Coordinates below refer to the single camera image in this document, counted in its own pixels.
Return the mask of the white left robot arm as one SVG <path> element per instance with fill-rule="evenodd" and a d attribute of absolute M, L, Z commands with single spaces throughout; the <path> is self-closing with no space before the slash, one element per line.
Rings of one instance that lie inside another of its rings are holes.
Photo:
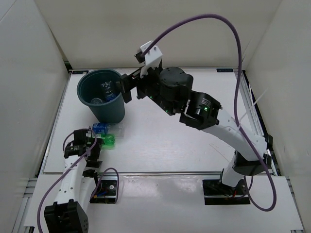
<path fill-rule="evenodd" d="M 37 216 L 44 212 L 50 233 L 87 233 L 89 220 L 86 214 L 91 194 L 101 191 L 98 180 L 99 160 L 103 140 L 92 129 L 79 129 L 71 133 L 73 141 L 63 144 L 64 171 L 51 188 L 60 185 L 51 205 L 40 202 Z"/>

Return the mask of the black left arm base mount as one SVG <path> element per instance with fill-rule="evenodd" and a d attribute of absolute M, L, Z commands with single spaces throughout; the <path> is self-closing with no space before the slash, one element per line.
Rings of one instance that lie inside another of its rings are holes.
<path fill-rule="evenodd" d="M 96 194 L 90 199 L 90 203 L 94 204 L 116 204 L 119 195 L 119 179 L 104 178 L 101 180 L 100 186 Z"/>

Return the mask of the green plastic soda bottle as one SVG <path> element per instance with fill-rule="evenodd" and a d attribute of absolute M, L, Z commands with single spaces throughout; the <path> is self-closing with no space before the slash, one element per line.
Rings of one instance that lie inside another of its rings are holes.
<path fill-rule="evenodd" d="M 98 137 L 102 149 L 113 149 L 115 147 L 114 134 L 100 134 Z"/>

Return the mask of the clear unlabelled plastic bottle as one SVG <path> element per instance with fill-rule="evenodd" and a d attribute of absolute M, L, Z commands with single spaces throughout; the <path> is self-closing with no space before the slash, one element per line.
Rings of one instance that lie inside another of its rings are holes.
<path fill-rule="evenodd" d="M 100 99 L 100 98 L 93 98 L 90 103 L 91 104 L 96 104 L 96 105 L 103 104 L 103 100 Z"/>

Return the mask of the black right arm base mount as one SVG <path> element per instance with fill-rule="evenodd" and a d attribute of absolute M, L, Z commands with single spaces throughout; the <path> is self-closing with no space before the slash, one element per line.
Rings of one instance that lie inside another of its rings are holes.
<path fill-rule="evenodd" d="M 220 180 L 202 180 L 205 205 L 249 205 L 245 182 L 240 180 L 235 187 L 224 185 Z"/>

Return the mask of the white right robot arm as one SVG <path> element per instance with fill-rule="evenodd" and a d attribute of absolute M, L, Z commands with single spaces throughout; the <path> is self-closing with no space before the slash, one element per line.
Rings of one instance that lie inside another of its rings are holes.
<path fill-rule="evenodd" d="M 271 160 L 265 154 L 267 137 L 243 129 L 221 103 L 211 95 L 194 91 L 193 76 L 178 67 L 148 69 L 143 75 L 138 69 L 123 74 L 118 83 L 126 103 L 131 101 L 131 90 L 136 88 L 137 98 L 148 97 L 168 115 L 180 115 L 180 123 L 209 133 L 235 149 L 235 154 L 218 182 L 219 190 L 231 193 L 244 176 L 268 170 Z"/>

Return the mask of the clear bottle blue Aquarius label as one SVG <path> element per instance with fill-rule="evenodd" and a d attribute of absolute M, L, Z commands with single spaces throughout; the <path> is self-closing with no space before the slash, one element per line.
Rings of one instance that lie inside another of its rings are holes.
<path fill-rule="evenodd" d="M 109 102 L 116 98 L 116 90 L 112 81 L 107 81 L 101 84 L 101 90 L 105 97 L 105 101 Z"/>

